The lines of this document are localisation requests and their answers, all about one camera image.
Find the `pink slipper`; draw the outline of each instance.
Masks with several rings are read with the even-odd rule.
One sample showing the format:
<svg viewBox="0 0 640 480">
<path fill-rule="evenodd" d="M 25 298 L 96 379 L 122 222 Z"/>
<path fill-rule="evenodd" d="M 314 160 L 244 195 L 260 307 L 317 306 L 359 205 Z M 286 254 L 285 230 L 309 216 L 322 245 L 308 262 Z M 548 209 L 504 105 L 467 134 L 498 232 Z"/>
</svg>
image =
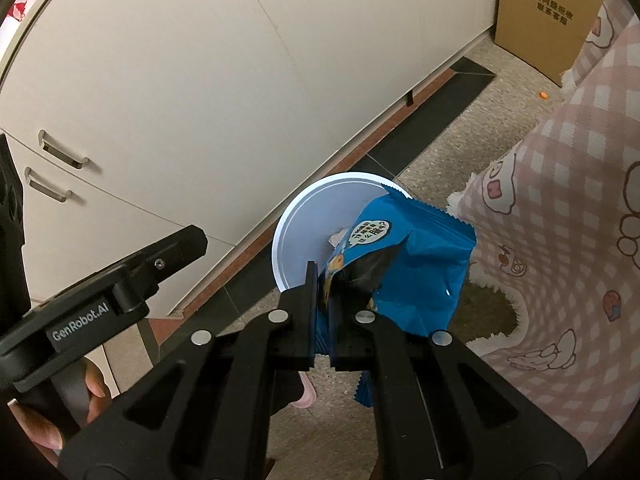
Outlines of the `pink slipper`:
<svg viewBox="0 0 640 480">
<path fill-rule="evenodd" d="M 305 386 L 305 393 L 302 394 L 300 400 L 291 402 L 290 404 L 294 408 L 300 408 L 302 410 L 303 408 L 308 408 L 314 402 L 316 402 L 316 400 L 318 399 L 318 394 L 316 394 L 316 389 L 311 383 L 311 380 L 309 379 L 309 376 L 306 374 L 306 372 L 299 372 L 299 374 L 300 379 L 302 380 L 302 384 L 304 384 Z"/>
</svg>

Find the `drawer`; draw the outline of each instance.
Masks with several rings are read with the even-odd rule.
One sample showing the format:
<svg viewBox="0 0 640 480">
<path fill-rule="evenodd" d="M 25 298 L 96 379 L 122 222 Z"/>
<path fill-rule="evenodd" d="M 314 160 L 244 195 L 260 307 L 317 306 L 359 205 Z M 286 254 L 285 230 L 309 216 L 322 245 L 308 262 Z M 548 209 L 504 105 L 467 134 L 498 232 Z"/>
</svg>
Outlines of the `drawer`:
<svg viewBox="0 0 640 480">
<path fill-rule="evenodd" d="M 43 301 L 180 228 L 83 182 L 11 137 L 7 139 L 23 177 L 26 243 L 22 256 L 33 300 Z M 29 180 L 24 177 L 27 168 Z M 148 301 L 150 315 L 162 317 L 171 312 L 231 248 L 210 238 L 205 256 L 161 283 L 160 291 Z"/>
</svg>

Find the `metal screw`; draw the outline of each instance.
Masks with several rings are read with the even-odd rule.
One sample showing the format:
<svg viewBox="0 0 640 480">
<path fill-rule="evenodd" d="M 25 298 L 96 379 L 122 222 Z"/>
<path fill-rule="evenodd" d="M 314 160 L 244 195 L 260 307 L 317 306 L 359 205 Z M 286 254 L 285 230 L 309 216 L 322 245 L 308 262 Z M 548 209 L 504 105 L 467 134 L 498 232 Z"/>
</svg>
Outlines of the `metal screw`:
<svg viewBox="0 0 640 480">
<path fill-rule="evenodd" d="M 370 310 L 361 310 L 356 314 L 356 321 L 362 324 L 373 323 L 376 320 L 376 315 Z"/>
<path fill-rule="evenodd" d="M 438 346 L 447 346 L 451 344 L 453 338 L 451 337 L 451 334 L 449 332 L 446 332 L 446 330 L 438 330 L 437 332 L 433 333 L 433 335 L 431 336 L 431 340 Z"/>
<path fill-rule="evenodd" d="M 272 323 L 284 323 L 289 319 L 289 313 L 286 310 L 276 309 L 269 313 L 269 321 Z"/>
<path fill-rule="evenodd" d="M 196 330 L 196 332 L 191 334 L 191 342 L 198 346 L 206 345 L 212 339 L 213 336 L 208 330 Z"/>
</svg>

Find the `black handle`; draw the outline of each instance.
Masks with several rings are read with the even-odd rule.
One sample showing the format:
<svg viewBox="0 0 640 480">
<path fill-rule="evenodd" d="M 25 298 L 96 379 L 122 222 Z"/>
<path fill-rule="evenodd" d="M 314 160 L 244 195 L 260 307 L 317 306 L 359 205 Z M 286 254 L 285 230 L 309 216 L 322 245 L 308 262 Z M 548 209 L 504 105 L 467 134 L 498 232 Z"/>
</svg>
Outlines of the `black handle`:
<svg viewBox="0 0 640 480">
<path fill-rule="evenodd" d="M 84 382 L 84 360 L 73 363 L 50 380 L 41 382 L 17 399 L 50 420 L 68 442 L 84 426 L 90 394 Z"/>
</svg>

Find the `pink fabric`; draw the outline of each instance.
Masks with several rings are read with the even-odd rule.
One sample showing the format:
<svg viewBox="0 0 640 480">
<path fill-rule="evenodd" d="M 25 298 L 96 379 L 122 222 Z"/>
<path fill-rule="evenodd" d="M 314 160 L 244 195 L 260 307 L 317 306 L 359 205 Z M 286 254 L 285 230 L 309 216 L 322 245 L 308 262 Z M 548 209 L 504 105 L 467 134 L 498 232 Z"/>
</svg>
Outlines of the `pink fabric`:
<svg viewBox="0 0 640 480">
<path fill-rule="evenodd" d="M 626 0 L 599 17 L 575 91 L 458 205 L 477 231 L 472 261 L 529 316 L 520 344 L 484 359 L 590 462 L 640 398 L 640 22 Z"/>
</svg>

